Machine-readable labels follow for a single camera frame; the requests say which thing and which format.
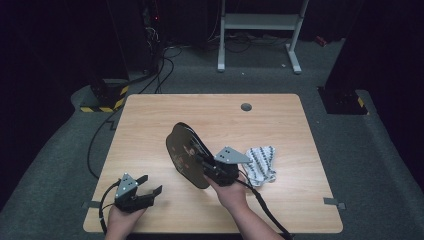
wooden table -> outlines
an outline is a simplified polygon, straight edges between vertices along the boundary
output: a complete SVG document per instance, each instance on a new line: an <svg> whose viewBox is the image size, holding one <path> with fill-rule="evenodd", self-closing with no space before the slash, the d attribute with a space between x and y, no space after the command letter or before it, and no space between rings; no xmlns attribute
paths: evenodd
<svg viewBox="0 0 424 240"><path fill-rule="evenodd" d="M250 111L241 105L249 103ZM251 147L276 148L277 179L258 191L273 215L292 233L338 233L343 225L300 99L294 94L161 94L128 97L93 201L124 173L149 175L138 194L159 185L163 192L138 222L144 233L237 233L215 191L197 189L175 169L165 139L177 122L191 126L212 154L226 145L245 153ZM113 202L112 190L105 205ZM253 194L250 207L268 219ZM98 210L88 210L84 229L101 232Z"/></svg>

human hand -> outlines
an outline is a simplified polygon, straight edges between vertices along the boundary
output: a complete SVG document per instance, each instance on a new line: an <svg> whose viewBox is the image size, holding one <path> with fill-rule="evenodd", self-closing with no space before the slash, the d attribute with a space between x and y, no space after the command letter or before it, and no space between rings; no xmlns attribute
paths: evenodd
<svg viewBox="0 0 424 240"><path fill-rule="evenodd" d="M240 208L246 208L246 187L238 182L234 182L230 186L221 187L212 179L205 176L206 181L212 186L218 195L219 202L229 212L233 212ZM240 174L238 180L245 182L245 178Z"/></svg>
<svg viewBox="0 0 424 240"><path fill-rule="evenodd" d="M106 240L125 239L134 229L138 219L146 212L147 208L126 213L112 206L109 210Z"/></svg>

white cloth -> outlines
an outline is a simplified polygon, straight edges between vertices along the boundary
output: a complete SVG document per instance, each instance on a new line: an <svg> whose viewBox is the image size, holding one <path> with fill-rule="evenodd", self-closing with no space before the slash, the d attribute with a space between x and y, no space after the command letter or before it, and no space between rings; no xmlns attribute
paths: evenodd
<svg viewBox="0 0 424 240"><path fill-rule="evenodd" d="M272 146L250 148L246 152L252 162L243 163L247 177L253 186L262 186L267 182L273 182L276 178L276 171L272 167L275 156L275 148Z"/></svg>

gray carpet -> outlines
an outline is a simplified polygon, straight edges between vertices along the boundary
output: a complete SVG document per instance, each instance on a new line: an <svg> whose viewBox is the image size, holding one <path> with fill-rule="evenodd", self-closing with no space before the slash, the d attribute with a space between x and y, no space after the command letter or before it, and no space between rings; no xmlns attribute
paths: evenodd
<svg viewBox="0 0 424 240"><path fill-rule="evenodd" d="M307 239L424 239L424 196L399 157L366 91L358 91L370 114L328 115L317 92L323 86L343 42L325 48L298 42L302 74L295 75L282 44L227 51L226 71L216 71L217 51L170 49L175 68L162 93L295 93L300 96L335 198L344 230L338 234L298 234ZM246 45L227 44L231 50ZM162 79L170 71L166 62ZM148 81L132 85L138 93ZM144 93L154 93L153 83ZM0 215L0 239L103 239L86 233L84 201L97 180L86 155L90 141L109 113L78 110L88 87L71 101L76 111L39 152ZM119 121L119 114L113 117ZM100 173L114 131L106 124L95 138L90 159ZM206 239L194 235L145 235L141 239Z"/></svg>

metal stand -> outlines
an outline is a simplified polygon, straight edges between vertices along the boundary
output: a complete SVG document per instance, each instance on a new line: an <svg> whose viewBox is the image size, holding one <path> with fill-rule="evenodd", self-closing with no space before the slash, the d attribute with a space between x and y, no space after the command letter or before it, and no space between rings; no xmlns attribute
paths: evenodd
<svg viewBox="0 0 424 240"><path fill-rule="evenodd" d="M218 52L218 72L225 71L225 30L226 29L264 29L264 30L292 30L293 37L290 44L286 44L287 53L296 74L302 72L294 48L305 17L309 0L304 0L300 13L291 15L281 14L226 14L225 0L222 0L221 33Z"/></svg>

